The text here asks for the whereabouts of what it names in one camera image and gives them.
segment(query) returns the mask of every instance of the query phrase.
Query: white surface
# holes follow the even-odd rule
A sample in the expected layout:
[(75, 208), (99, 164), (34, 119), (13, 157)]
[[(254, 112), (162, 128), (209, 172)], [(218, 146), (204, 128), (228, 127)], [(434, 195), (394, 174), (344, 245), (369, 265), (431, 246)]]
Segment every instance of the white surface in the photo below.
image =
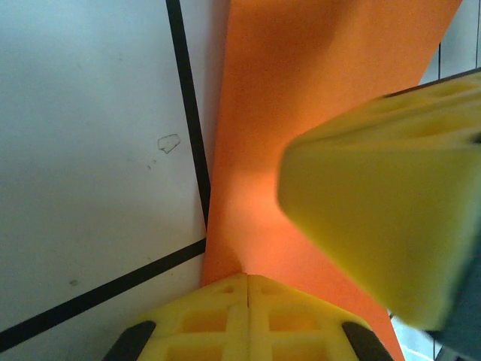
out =
[(432, 81), (439, 79), (439, 47), (436, 48), (436, 52), (433, 55), (433, 58), (429, 62), (428, 68), (426, 72), (422, 76), (421, 81), (419, 84), (430, 83)]
[(463, 0), (441, 41), (441, 77), (476, 68), (479, 0)]
[[(427, 335), (404, 325), (396, 317), (392, 325), (399, 340), (406, 361), (433, 360), (433, 341)], [(436, 344), (436, 355), (440, 345)]]
[(2, 330), (204, 221), (164, 1), (0, 2), (0, 45)]
[(198, 287), (198, 256), (3, 353), (2, 361), (100, 361), (139, 314)]
[(180, 0), (209, 173), (219, 109), (230, 0)]

